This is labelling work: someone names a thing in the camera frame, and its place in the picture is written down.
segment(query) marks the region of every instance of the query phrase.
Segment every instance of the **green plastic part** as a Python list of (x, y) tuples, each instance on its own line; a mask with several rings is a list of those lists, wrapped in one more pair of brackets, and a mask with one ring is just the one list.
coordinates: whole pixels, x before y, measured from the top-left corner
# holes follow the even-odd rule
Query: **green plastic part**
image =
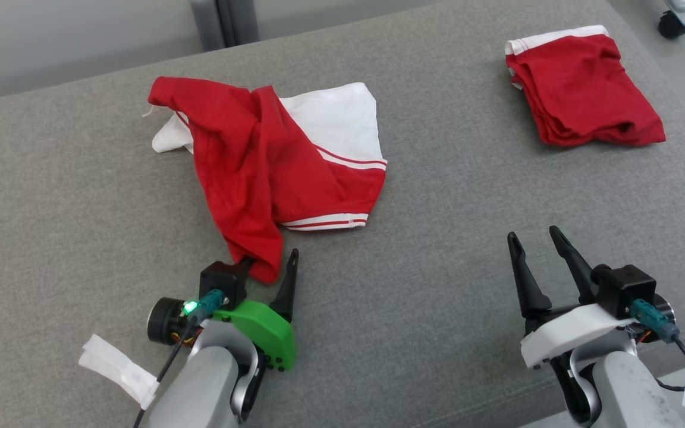
[(293, 328), (266, 304), (245, 300), (234, 311), (216, 311), (213, 319), (234, 324), (237, 330), (250, 338), (271, 360), (274, 368), (290, 370), (296, 359)]

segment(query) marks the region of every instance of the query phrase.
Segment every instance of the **red fabric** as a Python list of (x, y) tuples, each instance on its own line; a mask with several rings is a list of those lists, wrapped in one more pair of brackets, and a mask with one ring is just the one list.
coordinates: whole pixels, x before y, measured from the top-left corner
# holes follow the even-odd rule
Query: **red fabric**
[(235, 262), (274, 282), (282, 258), (275, 223), (337, 213), (369, 213), (385, 173), (324, 160), (272, 87), (250, 92), (214, 81), (160, 77), (151, 105), (187, 115), (194, 162), (208, 208)]
[(620, 65), (614, 40), (566, 36), (507, 55), (544, 143), (579, 146), (593, 139), (626, 146), (665, 140), (660, 117)]

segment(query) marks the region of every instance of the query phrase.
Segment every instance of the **green led light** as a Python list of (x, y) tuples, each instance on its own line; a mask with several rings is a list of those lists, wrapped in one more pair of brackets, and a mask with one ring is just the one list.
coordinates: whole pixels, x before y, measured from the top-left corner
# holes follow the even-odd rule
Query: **green led light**
[(191, 311), (194, 311), (195, 308), (197, 308), (197, 302), (196, 301), (188, 301), (187, 303), (184, 303), (184, 307), (182, 308), (182, 311), (184, 312), (185, 315), (190, 314)]

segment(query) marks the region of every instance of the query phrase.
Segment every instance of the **red and white garment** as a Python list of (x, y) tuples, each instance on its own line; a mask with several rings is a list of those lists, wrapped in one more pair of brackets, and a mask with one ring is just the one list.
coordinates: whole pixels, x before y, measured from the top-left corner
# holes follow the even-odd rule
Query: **red and white garment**
[(363, 83), (278, 98), (214, 81), (158, 78), (149, 103), (176, 113), (153, 139), (186, 147), (235, 261), (277, 279), (277, 224), (301, 231), (364, 226), (385, 179), (375, 98)]
[(544, 143), (665, 140), (660, 117), (626, 75), (603, 26), (509, 40), (505, 54), (511, 82), (524, 92)]

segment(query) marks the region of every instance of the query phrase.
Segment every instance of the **gray tablecloth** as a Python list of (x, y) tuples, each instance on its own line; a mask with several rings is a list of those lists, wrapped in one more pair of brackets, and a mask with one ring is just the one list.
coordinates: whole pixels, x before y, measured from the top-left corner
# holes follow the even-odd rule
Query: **gray tablecloth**
[[(666, 143), (539, 141), (503, 44), (587, 24), (617, 41)], [(554, 374), (520, 355), (509, 231), (555, 305), (577, 291), (552, 224), (593, 265), (654, 276), (685, 338), (685, 108), (649, 54), (601, 1), (449, 2), (0, 99), (0, 427), (130, 426), (138, 406), (78, 366), (81, 345), (97, 333), (157, 372), (169, 349), (147, 340), (150, 307), (193, 297), (199, 271), (230, 260), (192, 156), (150, 148), (169, 117), (142, 118), (160, 75), (285, 97), (364, 81), (378, 101), (380, 200), (365, 228), (285, 232), (301, 252), (297, 364), (267, 374), (249, 426), (516, 426), (561, 411)], [(640, 352), (657, 374), (684, 365), (674, 347)]]

